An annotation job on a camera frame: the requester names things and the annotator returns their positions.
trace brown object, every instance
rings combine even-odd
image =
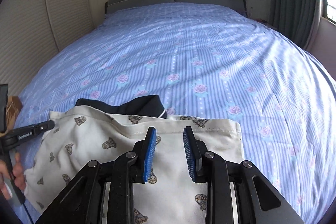
[[[0,133],[0,137],[5,135],[8,132],[8,130],[14,128],[16,118],[19,115],[21,109],[22,104],[20,98],[18,96],[9,96],[6,106],[7,131],[3,134]]]

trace window frame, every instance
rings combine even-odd
[[[336,21],[328,17],[328,0],[322,0],[322,17],[336,24]]]

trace black cable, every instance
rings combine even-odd
[[[33,221],[32,217],[30,216],[30,213],[28,212],[28,209],[27,209],[26,205],[25,205],[24,203],[23,203],[22,205],[23,205],[23,208],[25,209],[25,211],[26,211],[26,213],[27,213],[27,215],[28,215],[28,218],[29,218],[29,220],[30,220],[30,223],[31,223],[31,224],[34,224],[34,221]]]

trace bed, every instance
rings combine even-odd
[[[305,223],[318,223],[336,195],[336,86],[323,66],[244,17],[243,0],[109,0],[105,7],[104,23],[20,94],[16,127],[65,112],[78,98],[120,105],[158,94],[169,114],[238,121],[245,158]],[[25,169],[39,145],[37,138],[19,148]],[[16,213],[28,223],[21,208]]]

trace hand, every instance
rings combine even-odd
[[[25,178],[23,176],[23,167],[20,163],[20,154],[18,152],[15,153],[15,162],[16,164],[13,166],[13,175],[15,176],[14,183],[21,190],[24,191],[26,188]],[[9,178],[9,173],[6,167],[6,163],[3,160],[0,160],[0,190],[2,191],[4,197],[8,200],[11,198],[5,182],[2,177]]]

